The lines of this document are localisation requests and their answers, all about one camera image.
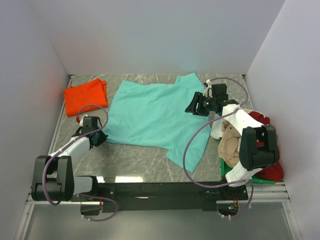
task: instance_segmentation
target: beige cloth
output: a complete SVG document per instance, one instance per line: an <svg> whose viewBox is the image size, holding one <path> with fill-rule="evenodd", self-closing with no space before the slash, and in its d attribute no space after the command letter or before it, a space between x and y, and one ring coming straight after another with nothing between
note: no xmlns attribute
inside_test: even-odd
<svg viewBox="0 0 320 240"><path fill-rule="evenodd" d="M223 136L218 146L219 157L233 168L239 162L239 139L240 133L228 121L222 124Z"/></svg>

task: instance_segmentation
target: metal frame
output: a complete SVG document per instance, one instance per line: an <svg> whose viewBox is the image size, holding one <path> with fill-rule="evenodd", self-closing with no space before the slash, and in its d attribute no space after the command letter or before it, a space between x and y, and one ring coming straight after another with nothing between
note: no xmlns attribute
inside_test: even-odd
<svg viewBox="0 0 320 240"><path fill-rule="evenodd" d="M73 82L73 78L75 76L71 75L70 76L70 81L68 83L68 87L70 87L70 85ZM59 114L59 118L54 130L54 134L51 140L51 144L48 150L48 154L50 154L52 152L52 150L54 149L54 145L55 145L55 140L57 137L57 133L60 129L61 126L61 118L62 118L62 114L63 111L65 109L65 101L63 101L62 106L61 106L61 110L60 110L60 114ZM246 186L247 189L247 193L250 194L251 193L251 187L250 185ZM240 200L240 203L245 203L247 201L245 200ZM278 182L276 184L254 184L254 193L253 193L253 198L252 198L252 203L279 203L281 202L283 205L283 209L285 212L285 216L292 234L292 238L293 240L301 240L302 236L299 230L299 226L297 223L297 220L295 218L295 215L293 213L292 210L292 205L290 203L290 198L286 189L286 186L284 184L284 182ZM233 203L232 200L217 200L216 201L217 204L223 204L223 203ZM29 192L29 195L27 197L26 200L26 204L24 207L24 211L15 235L15 240L24 240L26 233L27 233L27 229L31 220L31 216L33 213L33 209L35 205L45 205L45 204L49 204L46 201L33 201ZM78 202L78 201L69 201L69 202L61 202L60 204L63 205L98 205L100 204L99 201L90 201L90 202Z"/></svg>

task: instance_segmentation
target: gray wall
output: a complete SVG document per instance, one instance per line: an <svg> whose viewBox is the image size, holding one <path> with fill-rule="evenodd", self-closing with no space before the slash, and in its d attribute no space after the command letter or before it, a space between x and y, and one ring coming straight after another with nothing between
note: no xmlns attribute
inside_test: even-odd
<svg viewBox="0 0 320 240"><path fill-rule="evenodd" d="M13 239L68 76L27 1L0 1L0 238Z"/></svg>
<svg viewBox="0 0 320 240"><path fill-rule="evenodd" d="M28 0L69 74L246 74L285 0Z"/></svg>
<svg viewBox="0 0 320 240"><path fill-rule="evenodd" d="M275 125L303 238L319 239L320 1L287 0L246 76L253 107Z"/></svg>

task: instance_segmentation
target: marble table top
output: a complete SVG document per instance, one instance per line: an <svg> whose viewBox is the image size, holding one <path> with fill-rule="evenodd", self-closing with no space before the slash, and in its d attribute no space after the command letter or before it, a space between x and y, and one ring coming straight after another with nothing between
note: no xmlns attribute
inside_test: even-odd
<svg viewBox="0 0 320 240"><path fill-rule="evenodd" d="M102 75L73 75L71 86L87 83L97 77L107 82L107 98L109 110L114 95L122 80L148 85L154 83L174 84L177 76L184 74L102 74ZM197 74L201 82L216 77L229 77L245 85L240 74ZM229 99L241 102L245 99L244 91L234 82L217 80L216 83L226 83ZM252 109L249 100L244 109ZM98 116L101 121L106 119L104 112L94 110L90 116ZM65 145L75 133L79 125L75 117L67 117L65 110L60 120L58 132L54 139L53 150L57 151ZM204 155L192 174L196 181L219 181L221 179L221 161L218 157L219 141L209 138ZM74 167L75 176L97 176L99 182L105 183L132 183L132 182L188 182L184 170L166 157L168 150L156 147L113 144L104 142L99 147L89 150L81 161Z"/></svg>

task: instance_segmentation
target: cable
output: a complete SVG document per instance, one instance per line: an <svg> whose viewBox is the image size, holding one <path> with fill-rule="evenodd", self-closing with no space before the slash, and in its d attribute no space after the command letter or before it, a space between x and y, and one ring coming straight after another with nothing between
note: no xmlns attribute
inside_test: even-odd
<svg viewBox="0 0 320 240"><path fill-rule="evenodd" d="M236 81L235 79L230 78L230 77L216 77L216 78L211 79L210 81L212 82L212 81L215 81L215 80L218 80L218 79L227 79L227 80L231 80L231 81L235 82L236 84L238 84L238 85L243 89L243 91L244 91L244 93L245 93L245 100L244 100L244 102L242 102L242 103L240 104L239 107L242 107L243 105L245 105L245 104L247 103L247 101L249 100L249 94L248 94L248 91L246 90L246 88L245 88L241 83L239 83L238 81ZM208 121L208 122L205 123L203 126L201 126L201 127L192 135L192 137L191 137L190 140L188 141L188 143L187 143L187 145L186 145L186 147L185 147L185 149L184 149L184 152L183 152L182 165L183 165L183 170L184 170L185 175L186 175L186 176L188 177L188 179L189 179L191 182L193 182L194 184L196 184L196 185L198 185L198 186L200 186L200 187L203 187L203 188L216 189L216 188L225 187L225 186L228 186L228 185L231 185L231 184L245 183L245 182L246 182L246 180L237 180L237 181L231 181L231 182L227 182L227 183L223 183L223 184L219 184L219 185L206 185L206 184L202 184L202 183L200 183L200 182L195 181L195 180L190 176L190 174L188 173L187 168L186 168L186 154L187 154L187 151L188 151L188 148L189 148L191 142L194 140L194 138L197 136L197 134L198 134L202 129L204 129L207 125L209 125L209 124L211 124L211 123L213 123L213 122L215 122L215 121L217 121L217 120L220 120L220 119L223 119L223 118L225 118L225 117L231 116L232 114L235 114L238 110L239 110L239 108L236 108L234 111L232 111L232 112L230 112L230 113L228 113L228 114L226 114L226 115L219 116L219 117L217 117L217 118L215 118L215 119L212 119L212 120ZM243 208L243 210L242 210L240 213L238 213L237 215L235 215L235 216L238 216L238 215L242 214L242 213L248 208L248 206L249 206L250 203L251 203L254 185L252 184L252 182L250 182L250 183L251 183L251 186L252 186L252 191L251 191L251 196L250 196L250 198L249 198L249 201L248 201L247 205Z"/></svg>
<svg viewBox="0 0 320 240"><path fill-rule="evenodd" d="M115 210L114 210L114 212L113 212L110 216L108 216L108 217L106 217L106 218L102 218L102 219L92 219L92 218L89 218L89 217L87 217L87 216L83 216L83 217L84 217L85 219L87 219L88 221L92 221L92 222L103 222L103 221L109 220L109 219L111 219L112 217L114 217L114 216L116 215L116 213L118 212L118 210L119 210L119 205L118 205L118 203L117 203L115 200L111 199L111 198L100 197L100 196L90 196L90 195L87 195L87 194L84 194L84 193L80 193L79 195L82 196L82 197L85 197L85 198L94 198L94 199L99 199L99 200L104 200L104 201L112 202L112 203L115 205Z"/></svg>
<svg viewBox="0 0 320 240"><path fill-rule="evenodd" d="M100 109L102 109L106 115L106 120L105 122L103 123L103 125L99 128L99 129L96 129L94 131L90 131L90 132L87 132L86 134L83 134L81 136L78 136L76 137L74 140L70 141L67 145L65 145L63 148L60 148L52 157L49 158L48 162L45 164L44 166L44 169L43 169L43 172L42 172L42 188L43 188L43 193L44 193L44 196L45 196L45 199L53 206L57 206L59 205L59 203L61 201L58 201L58 202L53 202L52 199L50 198L49 196L49 193L48 193L48 190L47 190L47 186L46 186L46 177L47 177L47 170L48 170L48 167L50 165L50 163L57 157L59 156L60 154L62 154L66 149L68 149L72 144L74 144L76 141L78 141L79 139L83 138L83 137L86 137L90 134L94 134L96 132L99 132L100 130L102 130L106 125L107 125L107 122L108 122L108 119L109 119L109 116L108 116L108 112L102 107L102 106L99 106L97 104L88 104L86 106L84 106L83 108L80 109L80 111L78 112L78 114L76 115L77 117L80 115L80 113L82 112L83 109L85 109L86 107L89 107L89 106L95 106L95 107L98 107Z"/></svg>

